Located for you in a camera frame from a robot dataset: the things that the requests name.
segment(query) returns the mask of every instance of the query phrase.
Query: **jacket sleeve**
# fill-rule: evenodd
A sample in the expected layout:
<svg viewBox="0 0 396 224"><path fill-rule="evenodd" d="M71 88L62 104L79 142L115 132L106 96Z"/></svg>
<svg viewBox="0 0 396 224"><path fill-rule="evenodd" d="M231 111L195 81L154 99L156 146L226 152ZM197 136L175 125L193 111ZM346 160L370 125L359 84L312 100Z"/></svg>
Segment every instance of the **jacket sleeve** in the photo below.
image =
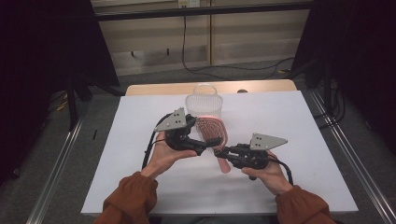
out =
<svg viewBox="0 0 396 224"><path fill-rule="evenodd" d="M318 195L299 186L276 197L277 219L281 224L334 224L329 205Z"/></svg>
<svg viewBox="0 0 396 224"><path fill-rule="evenodd" d="M157 203L158 182L140 172L124 177L105 199L103 213L94 223L149 224L148 213Z"/></svg>

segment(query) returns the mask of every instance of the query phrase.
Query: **brown sleeve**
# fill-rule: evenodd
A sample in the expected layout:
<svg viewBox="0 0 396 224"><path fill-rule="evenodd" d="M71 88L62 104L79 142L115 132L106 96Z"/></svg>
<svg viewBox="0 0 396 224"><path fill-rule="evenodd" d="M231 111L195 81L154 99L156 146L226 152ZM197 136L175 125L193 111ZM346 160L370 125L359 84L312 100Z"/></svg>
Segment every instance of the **brown sleeve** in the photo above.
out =
<svg viewBox="0 0 396 224"><path fill-rule="evenodd" d="M276 197L277 219L281 224L334 224L329 205L318 195L299 186Z"/></svg>
<svg viewBox="0 0 396 224"><path fill-rule="evenodd" d="M124 177L105 199L103 213L94 223L148 223L148 213L157 203L157 181L140 172Z"/></svg>

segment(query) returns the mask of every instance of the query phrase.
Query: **black panel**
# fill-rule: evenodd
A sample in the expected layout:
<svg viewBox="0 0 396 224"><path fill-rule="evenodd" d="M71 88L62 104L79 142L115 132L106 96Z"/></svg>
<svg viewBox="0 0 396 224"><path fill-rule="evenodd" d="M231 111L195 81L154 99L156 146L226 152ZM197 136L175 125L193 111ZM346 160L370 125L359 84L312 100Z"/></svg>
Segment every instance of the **black panel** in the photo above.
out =
<svg viewBox="0 0 396 224"><path fill-rule="evenodd" d="M98 23L53 20L62 15L93 15L91 2L0 2L0 183L21 164L68 76L119 85Z"/></svg>
<svg viewBox="0 0 396 224"><path fill-rule="evenodd" d="M311 10L293 69L321 59L306 72L307 84L316 87L328 62L341 90L396 152L394 8L394 1L349 0Z"/></svg>

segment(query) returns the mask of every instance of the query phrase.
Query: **triangular metal plate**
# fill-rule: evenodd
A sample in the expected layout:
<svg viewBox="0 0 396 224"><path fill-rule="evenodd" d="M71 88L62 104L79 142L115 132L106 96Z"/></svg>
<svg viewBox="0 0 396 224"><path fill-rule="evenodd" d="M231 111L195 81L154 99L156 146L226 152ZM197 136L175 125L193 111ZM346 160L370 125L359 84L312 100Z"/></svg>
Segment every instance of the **triangular metal plate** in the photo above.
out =
<svg viewBox="0 0 396 224"><path fill-rule="evenodd" d="M251 150L268 150L288 143L287 139L273 137L266 134L254 133L250 140Z"/></svg>
<svg viewBox="0 0 396 224"><path fill-rule="evenodd" d="M161 132L167 130L173 130L178 128L183 128L186 126L186 114L184 113L184 108L181 107L175 110L168 118L157 125L154 128L154 132Z"/></svg>

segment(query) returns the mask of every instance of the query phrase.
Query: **metal rail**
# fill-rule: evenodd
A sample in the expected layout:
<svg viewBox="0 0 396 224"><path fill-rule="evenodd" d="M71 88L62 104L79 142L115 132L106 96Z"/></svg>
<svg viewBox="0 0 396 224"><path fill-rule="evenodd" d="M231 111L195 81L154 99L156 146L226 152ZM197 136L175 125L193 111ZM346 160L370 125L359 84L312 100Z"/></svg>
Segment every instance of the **metal rail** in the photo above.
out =
<svg viewBox="0 0 396 224"><path fill-rule="evenodd" d="M55 18L51 17L49 19L62 21L62 22L122 21L122 20L137 20L137 19L165 18L165 17L304 10L304 9L312 8L314 4L315 3L313 1L309 1L309 2L297 2L297 3L261 4L261 5L251 5L251 6L171 8L171 9L147 10L147 11L136 11L136 12L130 11L130 12L96 13L95 15L92 16L67 16L67 17L55 17Z"/></svg>
<svg viewBox="0 0 396 224"><path fill-rule="evenodd" d="M324 101L321 98L320 94L311 91L311 96L314 99L315 104L317 105L319 111L325 114L326 109L323 105ZM353 146L347 140L347 137L344 135L340 126L336 123L333 117L326 115L325 120L328 123L332 131L332 134L335 137L335 140L338 142L340 148L343 150L344 154L346 155L346 158L348 159L350 165L352 166L352 169L355 171L355 174L357 175L358 179L361 181L361 184L363 185L364 189L366 190L367 194L372 200L379 215L384 220L384 223L386 224L396 223L395 212L392 210L392 207L389 205L387 198L385 197L384 193L379 188L379 186L374 182L370 174L367 172L366 168L361 162L361 159L359 158Z"/></svg>
<svg viewBox="0 0 396 224"><path fill-rule="evenodd" d="M74 127L74 129L69 132L64 142L64 146L62 147L61 153L58 157L58 160L55 162L55 165L52 168L52 171L47 179L47 183L44 188L41 190L40 196L35 202L35 206L28 217L26 224L40 224L44 216L47 213L47 209L49 208L50 201L52 196L55 194L55 190L58 186L58 182L61 179L62 172L66 165L67 159L70 155L70 152L73 148L74 143L78 137L79 130L82 125L82 121L86 117L88 113L89 103L86 103L83 106L83 110L81 116Z"/></svg>

